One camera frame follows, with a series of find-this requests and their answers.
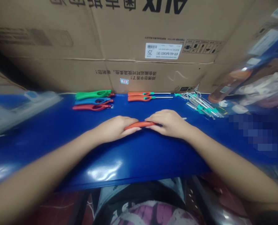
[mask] white wire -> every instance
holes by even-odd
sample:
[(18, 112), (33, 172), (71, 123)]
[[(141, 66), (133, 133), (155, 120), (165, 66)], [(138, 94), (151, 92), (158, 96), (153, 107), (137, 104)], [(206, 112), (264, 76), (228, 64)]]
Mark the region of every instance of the white wire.
[(64, 92), (64, 93), (59, 93), (59, 95), (63, 95), (63, 94), (76, 94), (74, 92)]
[(87, 201), (87, 205), (90, 207), (90, 209), (91, 209), (91, 211), (92, 211), (92, 216), (93, 216), (93, 219), (95, 219), (94, 210), (93, 210), (93, 208), (91, 207), (91, 205), (90, 205), (90, 204), (92, 204), (92, 202), (91, 202), (91, 203), (89, 203), (89, 202)]
[(74, 203), (70, 204), (70, 205), (67, 205), (67, 206), (44, 206), (44, 205), (41, 205), (40, 207), (44, 207), (44, 208), (67, 208), (69, 206), (72, 206), (74, 205)]

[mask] orange handle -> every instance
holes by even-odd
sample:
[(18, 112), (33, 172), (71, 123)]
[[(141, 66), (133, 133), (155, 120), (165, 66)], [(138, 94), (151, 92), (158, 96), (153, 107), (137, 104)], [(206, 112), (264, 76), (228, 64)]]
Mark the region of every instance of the orange handle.
[(132, 125), (129, 125), (128, 127), (125, 127), (124, 130), (130, 129), (133, 127), (148, 127), (148, 126), (152, 126), (152, 125), (155, 125), (155, 123), (154, 122), (146, 122), (146, 121), (137, 122), (137, 123), (133, 123)]
[(130, 96), (127, 98), (127, 100), (129, 102), (133, 102), (133, 101), (144, 101), (144, 102), (147, 102), (147, 101), (150, 101), (152, 98), (152, 96)]
[(129, 92), (127, 95), (128, 96), (149, 96), (150, 92)]

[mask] plastic bag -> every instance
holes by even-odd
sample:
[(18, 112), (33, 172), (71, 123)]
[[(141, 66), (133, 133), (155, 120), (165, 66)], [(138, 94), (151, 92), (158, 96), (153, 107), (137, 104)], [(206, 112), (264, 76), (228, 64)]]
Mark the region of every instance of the plastic bag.
[(240, 101), (240, 105), (243, 106), (278, 95), (278, 72), (240, 87), (235, 94), (246, 95), (245, 98)]

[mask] green plastic part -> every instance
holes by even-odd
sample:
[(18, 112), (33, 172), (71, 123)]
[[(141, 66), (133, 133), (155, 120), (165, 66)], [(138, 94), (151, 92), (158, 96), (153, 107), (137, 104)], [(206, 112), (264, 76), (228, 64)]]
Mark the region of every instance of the green plastic part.
[(201, 105), (198, 105), (198, 106), (197, 106), (197, 109), (199, 109), (199, 110), (203, 110), (203, 108), (202, 108), (202, 106), (201, 106)]
[(104, 98), (111, 93), (111, 90), (95, 91), (95, 92), (78, 92), (75, 96), (76, 100), (85, 98)]
[[(151, 99), (155, 99), (155, 96), (151, 96)], [(144, 97), (144, 100), (148, 99), (148, 97)]]
[(210, 108), (207, 108), (207, 109), (204, 109), (207, 113), (211, 113), (212, 109)]

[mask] blue table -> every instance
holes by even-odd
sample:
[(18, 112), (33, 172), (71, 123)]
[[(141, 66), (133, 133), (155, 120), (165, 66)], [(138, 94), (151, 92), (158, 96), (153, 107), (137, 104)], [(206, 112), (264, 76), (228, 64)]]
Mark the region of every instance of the blue table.
[[(73, 111), (74, 95), (13, 129), (0, 138), (0, 182), (46, 153), (117, 115), (143, 121), (156, 111), (172, 109), (187, 122), (253, 163), (274, 164), (278, 157), (257, 151), (243, 130), (234, 129), (228, 118), (209, 120), (189, 108), (180, 97), (149, 102), (128, 102), (116, 95), (114, 108), (103, 111)], [(210, 169), (182, 140), (143, 129), (124, 139), (103, 144), (86, 156), (61, 183), (58, 190), (74, 191), (108, 185), (186, 177)]]

